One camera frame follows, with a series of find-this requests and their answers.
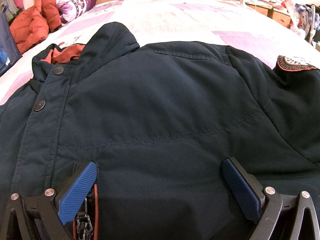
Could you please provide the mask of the dark navy winter jacket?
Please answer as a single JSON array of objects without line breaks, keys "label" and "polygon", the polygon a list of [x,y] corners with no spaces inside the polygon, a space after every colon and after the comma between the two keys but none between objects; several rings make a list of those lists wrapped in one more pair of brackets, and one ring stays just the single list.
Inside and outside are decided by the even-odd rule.
[{"label": "dark navy winter jacket", "polygon": [[235,157],[319,207],[319,63],[202,42],[140,46],[121,23],[35,55],[1,106],[1,209],[98,166],[101,239],[244,239],[220,177]]}]

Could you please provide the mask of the pile of hanging clothes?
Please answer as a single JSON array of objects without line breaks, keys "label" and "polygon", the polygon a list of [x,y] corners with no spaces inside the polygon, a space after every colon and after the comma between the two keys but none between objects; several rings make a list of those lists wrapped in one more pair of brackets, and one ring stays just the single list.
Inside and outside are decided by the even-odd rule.
[{"label": "pile of hanging clothes", "polygon": [[1,0],[1,13],[11,23],[24,10],[23,0]]}]

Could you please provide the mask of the blue gift bag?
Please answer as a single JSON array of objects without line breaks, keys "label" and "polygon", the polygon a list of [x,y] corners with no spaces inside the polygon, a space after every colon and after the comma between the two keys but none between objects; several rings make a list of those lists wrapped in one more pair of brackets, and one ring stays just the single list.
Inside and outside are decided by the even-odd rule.
[{"label": "blue gift bag", "polygon": [[0,76],[4,75],[21,57],[17,45],[13,39],[9,24],[7,22],[6,12],[8,5],[1,10],[1,29],[0,29]]}]

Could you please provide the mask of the wooden nightstand with drawers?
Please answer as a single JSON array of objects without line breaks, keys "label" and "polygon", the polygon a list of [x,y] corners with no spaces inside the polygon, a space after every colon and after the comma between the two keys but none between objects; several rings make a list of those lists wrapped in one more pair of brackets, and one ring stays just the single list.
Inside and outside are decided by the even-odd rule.
[{"label": "wooden nightstand with drawers", "polygon": [[268,18],[271,18],[281,24],[282,26],[289,28],[291,24],[291,17],[290,15],[282,10],[274,9],[273,7],[270,7],[269,5],[258,5],[254,4],[253,2],[246,2],[246,5],[260,14],[263,14],[267,16]]}]

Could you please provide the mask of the orange red puffer jacket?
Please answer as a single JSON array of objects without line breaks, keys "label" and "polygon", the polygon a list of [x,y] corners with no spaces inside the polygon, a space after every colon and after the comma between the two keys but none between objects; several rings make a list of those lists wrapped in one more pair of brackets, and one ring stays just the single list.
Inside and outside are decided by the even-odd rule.
[{"label": "orange red puffer jacket", "polygon": [[36,0],[32,7],[22,11],[14,19],[10,31],[19,52],[24,54],[61,25],[56,0]]}]

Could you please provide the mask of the purple pink patchwork quilt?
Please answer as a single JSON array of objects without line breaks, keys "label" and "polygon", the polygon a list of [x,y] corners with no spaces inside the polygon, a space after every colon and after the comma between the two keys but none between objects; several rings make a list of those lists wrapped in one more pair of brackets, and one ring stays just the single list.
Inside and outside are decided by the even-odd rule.
[{"label": "purple pink patchwork quilt", "polygon": [[233,0],[115,0],[95,6],[23,54],[1,77],[1,102],[33,77],[32,58],[50,44],[85,44],[105,23],[120,22],[141,46],[169,41],[230,45],[274,67],[284,55],[319,66],[319,52],[244,3]]}]

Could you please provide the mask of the clutter pile in corner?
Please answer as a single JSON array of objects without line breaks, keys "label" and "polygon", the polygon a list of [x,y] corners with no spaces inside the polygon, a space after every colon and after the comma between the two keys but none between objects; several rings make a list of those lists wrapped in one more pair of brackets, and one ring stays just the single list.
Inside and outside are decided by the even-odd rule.
[{"label": "clutter pile in corner", "polygon": [[290,29],[315,47],[319,42],[319,6],[280,1],[291,17]]}]

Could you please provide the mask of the purple patterned pillow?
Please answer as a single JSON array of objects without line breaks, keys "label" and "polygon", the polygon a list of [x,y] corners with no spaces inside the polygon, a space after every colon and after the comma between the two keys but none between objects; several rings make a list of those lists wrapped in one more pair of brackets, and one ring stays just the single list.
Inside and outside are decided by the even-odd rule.
[{"label": "purple patterned pillow", "polygon": [[97,0],[56,0],[62,24],[67,24],[91,10]]}]

